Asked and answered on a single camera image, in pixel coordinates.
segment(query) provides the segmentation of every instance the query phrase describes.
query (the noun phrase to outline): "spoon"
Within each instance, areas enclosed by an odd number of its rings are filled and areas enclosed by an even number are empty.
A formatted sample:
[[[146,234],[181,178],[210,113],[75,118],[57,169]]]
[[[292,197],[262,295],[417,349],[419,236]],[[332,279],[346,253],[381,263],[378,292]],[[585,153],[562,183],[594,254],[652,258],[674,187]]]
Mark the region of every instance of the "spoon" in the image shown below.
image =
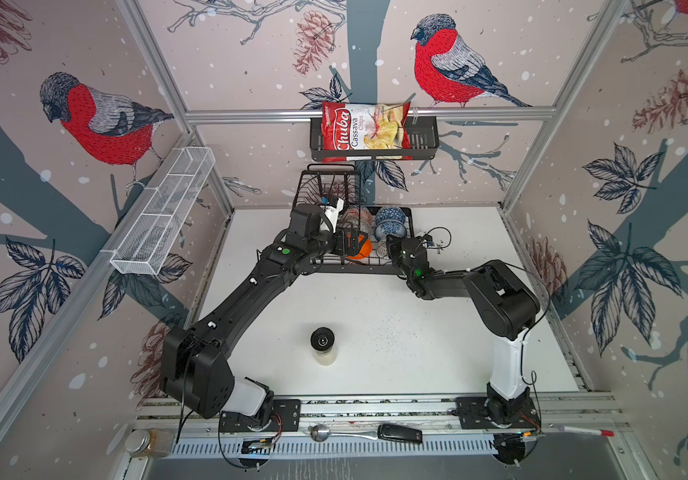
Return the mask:
[[[310,429],[310,436],[315,442],[324,442],[330,436],[336,437],[360,437],[369,438],[371,440],[378,440],[376,432],[363,432],[363,433],[335,433],[331,432],[331,429],[324,425],[315,425]]]

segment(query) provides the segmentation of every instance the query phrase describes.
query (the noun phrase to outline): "chip bag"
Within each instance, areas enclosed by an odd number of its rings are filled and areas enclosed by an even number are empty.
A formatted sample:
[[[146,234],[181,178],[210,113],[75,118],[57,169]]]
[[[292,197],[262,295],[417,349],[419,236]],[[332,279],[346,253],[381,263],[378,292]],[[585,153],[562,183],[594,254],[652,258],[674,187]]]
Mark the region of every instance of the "chip bag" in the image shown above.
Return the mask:
[[[324,150],[389,150],[410,148],[404,124],[411,104],[322,103],[322,148]],[[410,160],[411,157],[377,157]],[[325,163],[370,160],[371,157],[326,158]]]

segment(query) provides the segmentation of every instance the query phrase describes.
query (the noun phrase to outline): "orange object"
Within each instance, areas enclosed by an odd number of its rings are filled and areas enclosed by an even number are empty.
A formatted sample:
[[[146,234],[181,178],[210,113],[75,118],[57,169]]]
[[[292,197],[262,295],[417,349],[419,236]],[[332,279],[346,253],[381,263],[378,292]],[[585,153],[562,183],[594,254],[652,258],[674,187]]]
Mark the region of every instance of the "orange object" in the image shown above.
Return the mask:
[[[357,239],[357,243],[359,244],[360,242],[362,242],[362,239],[364,238],[365,237],[363,235],[360,235]],[[370,255],[371,252],[373,252],[373,244],[371,244],[370,240],[366,239],[366,242],[360,247],[360,254],[355,256],[348,256],[347,258],[350,258],[352,260],[362,260],[366,258],[368,255]]]

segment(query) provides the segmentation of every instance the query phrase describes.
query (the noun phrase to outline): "white table surface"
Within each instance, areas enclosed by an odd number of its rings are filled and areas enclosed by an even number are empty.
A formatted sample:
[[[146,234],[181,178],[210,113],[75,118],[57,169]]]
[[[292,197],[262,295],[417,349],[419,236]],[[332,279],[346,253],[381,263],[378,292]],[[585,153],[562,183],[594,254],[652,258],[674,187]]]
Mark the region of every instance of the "white table surface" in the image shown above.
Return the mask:
[[[522,266],[493,207],[414,207],[414,229],[446,226],[451,245],[429,252],[436,270],[463,270],[501,259]],[[200,318],[216,308],[283,228],[290,210],[238,210]],[[445,232],[433,232],[435,239]],[[516,270],[530,285],[528,275]],[[338,357],[313,358],[310,335],[327,326]],[[470,299],[420,300],[396,276],[300,276],[253,321],[229,358],[236,377],[267,384],[276,395],[377,395],[485,392],[493,334]],[[576,382],[547,321],[529,335],[524,373],[540,392],[575,392]]]

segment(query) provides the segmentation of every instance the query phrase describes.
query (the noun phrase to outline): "car key fob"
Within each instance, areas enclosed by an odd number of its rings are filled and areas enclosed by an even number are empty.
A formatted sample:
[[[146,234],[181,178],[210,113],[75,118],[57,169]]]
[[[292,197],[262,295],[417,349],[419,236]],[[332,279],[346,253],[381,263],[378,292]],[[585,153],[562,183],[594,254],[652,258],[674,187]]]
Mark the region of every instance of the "car key fob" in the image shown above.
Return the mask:
[[[391,423],[383,423],[378,426],[378,437],[393,442],[422,443],[423,435],[421,430],[408,428]]]

